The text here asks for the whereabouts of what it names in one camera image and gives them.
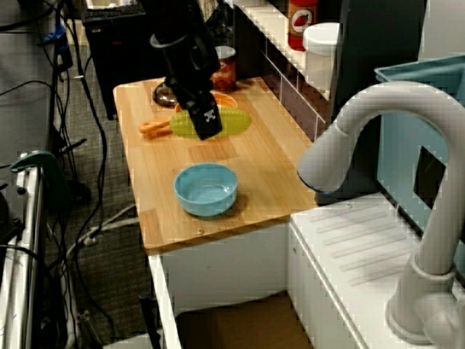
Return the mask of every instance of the white sink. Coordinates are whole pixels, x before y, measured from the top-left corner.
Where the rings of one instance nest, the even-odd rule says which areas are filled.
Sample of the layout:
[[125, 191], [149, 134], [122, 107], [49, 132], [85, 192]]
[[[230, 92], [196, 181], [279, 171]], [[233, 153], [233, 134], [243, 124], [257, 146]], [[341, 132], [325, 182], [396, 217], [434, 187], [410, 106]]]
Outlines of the white sink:
[[[345, 348], [420, 348], [399, 339], [385, 320], [386, 304], [419, 239], [383, 195], [293, 214], [290, 225], [343, 320], [324, 326], [334, 336], [349, 330], [355, 339], [354, 345]], [[464, 293], [457, 281], [453, 293], [456, 297]], [[313, 344], [316, 349], [328, 349], [324, 343]]]

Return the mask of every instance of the sauce bottle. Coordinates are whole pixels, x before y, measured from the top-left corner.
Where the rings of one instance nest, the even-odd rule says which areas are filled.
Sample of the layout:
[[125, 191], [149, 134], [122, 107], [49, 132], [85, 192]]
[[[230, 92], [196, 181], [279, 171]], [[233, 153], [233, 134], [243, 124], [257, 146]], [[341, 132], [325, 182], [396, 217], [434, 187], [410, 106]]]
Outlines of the sauce bottle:
[[305, 51], [302, 38], [305, 29], [318, 23], [319, 0], [289, 0], [288, 44], [292, 49]]

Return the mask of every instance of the white faucet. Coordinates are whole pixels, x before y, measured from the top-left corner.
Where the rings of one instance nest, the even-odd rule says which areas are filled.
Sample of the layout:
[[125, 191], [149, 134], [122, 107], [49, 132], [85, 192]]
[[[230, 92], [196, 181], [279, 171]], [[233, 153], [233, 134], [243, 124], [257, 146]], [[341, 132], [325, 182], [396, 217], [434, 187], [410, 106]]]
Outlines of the white faucet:
[[338, 189], [363, 127], [389, 111], [409, 112], [428, 121], [448, 144], [449, 159], [418, 251], [387, 304], [387, 323], [407, 342], [465, 349], [465, 300], [457, 301], [451, 293], [453, 256], [465, 221], [465, 108], [425, 84], [394, 81], [369, 87], [352, 97], [308, 148], [298, 173], [316, 191]]

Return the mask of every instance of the blue basket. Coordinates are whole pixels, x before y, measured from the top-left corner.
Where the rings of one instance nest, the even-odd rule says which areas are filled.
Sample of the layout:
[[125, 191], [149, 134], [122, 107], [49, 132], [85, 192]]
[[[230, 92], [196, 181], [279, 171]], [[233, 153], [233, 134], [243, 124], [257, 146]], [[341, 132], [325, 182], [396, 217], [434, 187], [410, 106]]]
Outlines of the blue basket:
[[[375, 69], [385, 81], [414, 81], [448, 93], [465, 106], [465, 55]], [[381, 121], [378, 181], [422, 229], [431, 209], [413, 192], [421, 147], [447, 164], [448, 147], [440, 133], [408, 113], [384, 114]]]

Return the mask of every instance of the blue bowl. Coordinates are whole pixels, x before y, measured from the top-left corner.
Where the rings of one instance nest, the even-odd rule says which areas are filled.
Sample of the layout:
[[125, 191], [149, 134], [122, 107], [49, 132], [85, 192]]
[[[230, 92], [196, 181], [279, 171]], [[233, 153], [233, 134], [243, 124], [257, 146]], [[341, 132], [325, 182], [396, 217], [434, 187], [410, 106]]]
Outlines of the blue bowl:
[[238, 192], [238, 178], [226, 166], [196, 164], [182, 170], [174, 180], [181, 207], [196, 216], [209, 217], [229, 209]]

